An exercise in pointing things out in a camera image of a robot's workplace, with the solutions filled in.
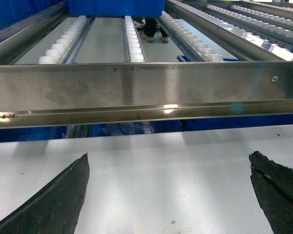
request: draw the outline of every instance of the black pants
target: black pants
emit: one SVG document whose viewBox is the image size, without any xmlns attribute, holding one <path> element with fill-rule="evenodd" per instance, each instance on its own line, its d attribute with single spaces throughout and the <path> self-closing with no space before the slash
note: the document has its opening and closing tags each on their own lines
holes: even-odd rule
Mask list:
<svg viewBox="0 0 293 234">
<path fill-rule="evenodd" d="M 156 20 L 153 18 L 146 18 L 146 24 L 143 26 L 143 32 L 145 35 L 147 35 L 148 37 L 153 37 L 157 31 L 156 28 Z M 161 34 L 162 36 L 168 37 L 167 33 L 161 28 Z"/>
</svg>

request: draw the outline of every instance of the metal beam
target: metal beam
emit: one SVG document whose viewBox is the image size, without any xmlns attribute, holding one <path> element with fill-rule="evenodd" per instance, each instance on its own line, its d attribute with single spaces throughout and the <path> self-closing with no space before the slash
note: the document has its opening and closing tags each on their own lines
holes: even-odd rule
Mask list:
<svg viewBox="0 0 293 234">
<path fill-rule="evenodd" d="M 250 1 L 242 1 L 242 6 L 256 11 L 262 11 L 268 14 L 277 15 L 279 17 L 284 17 L 286 19 L 293 20 L 292 9 Z"/>
<path fill-rule="evenodd" d="M 0 128 L 293 113 L 293 62 L 0 66 Z"/>
<path fill-rule="evenodd" d="M 0 65 L 14 64 L 68 15 L 65 3 L 61 2 L 32 16 L 31 22 L 34 23 L 15 26 L 18 32 L 0 43 Z M 6 35 L 8 29 L 0 32 L 0 35 Z"/>
</svg>

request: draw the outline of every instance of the white surface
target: white surface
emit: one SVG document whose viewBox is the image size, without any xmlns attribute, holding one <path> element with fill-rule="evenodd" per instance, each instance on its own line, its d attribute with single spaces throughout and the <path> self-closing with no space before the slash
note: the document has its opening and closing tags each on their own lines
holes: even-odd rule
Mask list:
<svg viewBox="0 0 293 234">
<path fill-rule="evenodd" d="M 77 63 L 124 62 L 121 18 L 96 18 L 80 52 Z"/>
<path fill-rule="evenodd" d="M 293 168 L 293 125 L 0 143 L 0 220 L 88 152 L 76 234 L 272 234 L 250 180 L 256 150 Z"/>
<path fill-rule="evenodd" d="M 177 56 L 184 55 L 174 42 L 162 43 L 162 34 L 156 32 L 154 43 L 141 40 L 148 62 L 178 62 Z"/>
</svg>

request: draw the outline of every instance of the blue bin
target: blue bin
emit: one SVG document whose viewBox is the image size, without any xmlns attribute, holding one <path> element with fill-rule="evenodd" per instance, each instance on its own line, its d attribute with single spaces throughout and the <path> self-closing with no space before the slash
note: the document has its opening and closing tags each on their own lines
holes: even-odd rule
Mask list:
<svg viewBox="0 0 293 234">
<path fill-rule="evenodd" d="M 0 30 L 62 0 L 0 0 Z"/>
<path fill-rule="evenodd" d="M 75 16 L 160 16 L 165 0 L 66 0 Z"/>
<path fill-rule="evenodd" d="M 67 127 L 0 129 L 0 142 L 62 139 Z"/>
<path fill-rule="evenodd" d="M 89 137 L 125 136 L 151 133 L 182 132 L 179 120 L 93 124 Z"/>
<path fill-rule="evenodd" d="M 184 131 L 247 128 L 293 124 L 292 115 L 222 117 L 183 120 Z"/>
</svg>

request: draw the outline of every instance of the sneaker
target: sneaker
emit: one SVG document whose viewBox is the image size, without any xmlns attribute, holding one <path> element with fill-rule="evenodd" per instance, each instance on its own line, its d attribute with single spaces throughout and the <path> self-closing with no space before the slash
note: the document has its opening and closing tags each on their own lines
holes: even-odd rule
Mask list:
<svg viewBox="0 0 293 234">
<path fill-rule="evenodd" d="M 140 34 L 140 38 L 145 40 L 148 43 L 153 43 L 154 42 L 154 37 L 148 37 L 144 33 Z"/>
<path fill-rule="evenodd" d="M 168 43 L 170 41 L 170 37 L 162 37 L 163 43 Z"/>
<path fill-rule="evenodd" d="M 144 23 L 139 23 L 139 22 L 136 22 L 136 21 L 134 21 L 134 23 L 135 23 L 136 29 L 138 31 L 142 31 L 143 30 L 143 26 L 145 25 Z"/>
</svg>

